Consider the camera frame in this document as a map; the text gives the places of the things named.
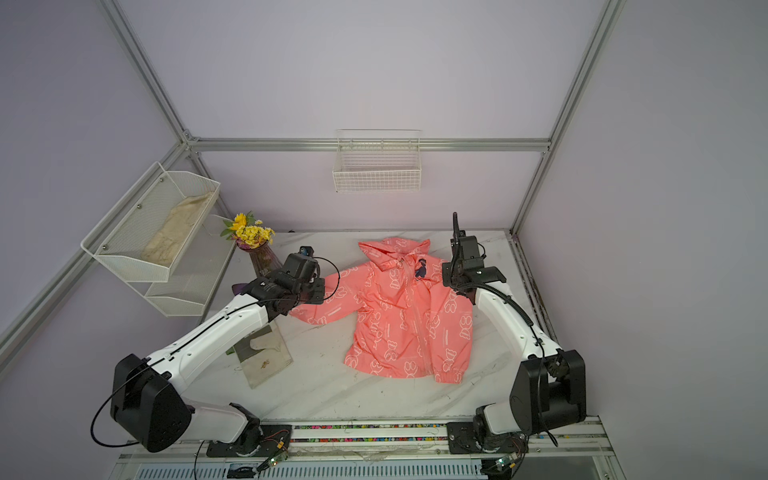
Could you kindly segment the pink hooded jacket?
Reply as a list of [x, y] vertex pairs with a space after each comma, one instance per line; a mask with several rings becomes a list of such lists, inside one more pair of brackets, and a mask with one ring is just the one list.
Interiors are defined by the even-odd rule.
[[356, 315], [344, 363], [393, 379], [431, 377], [459, 384], [469, 368], [473, 306], [442, 281], [427, 240], [386, 238], [359, 245], [366, 262], [326, 277], [326, 298], [291, 316], [324, 326]]

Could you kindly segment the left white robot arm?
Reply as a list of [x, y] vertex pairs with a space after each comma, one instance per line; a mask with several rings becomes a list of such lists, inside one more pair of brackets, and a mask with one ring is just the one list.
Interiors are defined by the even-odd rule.
[[260, 419], [237, 403], [211, 405], [184, 392], [215, 360], [252, 332], [302, 304], [320, 305], [325, 281], [311, 247], [258, 277], [195, 329], [141, 358], [129, 354], [114, 369], [110, 417], [150, 453], [179, 441], [210, 441], [247, 456], [265, 440]]

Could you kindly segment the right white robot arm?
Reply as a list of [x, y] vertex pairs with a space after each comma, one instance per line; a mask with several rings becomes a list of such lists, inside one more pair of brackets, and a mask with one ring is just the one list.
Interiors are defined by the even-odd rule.
[[469, 424], [469, 443], [459, 441], [461, 423], [451, 423], [452, 445], [466, 451], [496, 452], [524, 447], [534, 435], [580, 423], [587, 417], [586, 364], [563, 349], [513, 299], [507, 279], [477, 238], [454, 228], [451, 260], [442, 264], [443, 284], [470, 300], [494, 325], [519, 361], [509, 397], [481, 406]]

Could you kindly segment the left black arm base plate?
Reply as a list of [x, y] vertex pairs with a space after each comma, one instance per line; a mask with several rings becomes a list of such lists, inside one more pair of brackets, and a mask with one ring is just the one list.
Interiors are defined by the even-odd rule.
[[289, 424], [261, 424], [247, 427], [233, 443], [211, 442], [205, 451], [209, 458], [271, 458], [289, 448], [293, 427]]

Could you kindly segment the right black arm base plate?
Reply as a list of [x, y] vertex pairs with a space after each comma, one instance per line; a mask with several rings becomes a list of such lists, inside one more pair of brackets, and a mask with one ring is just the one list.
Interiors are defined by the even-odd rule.
[[520, 433], [494, 434], [475, 422], [446, 424], [448, 448], [451, 454], [523, 454], [528, 452], [525, 437]]

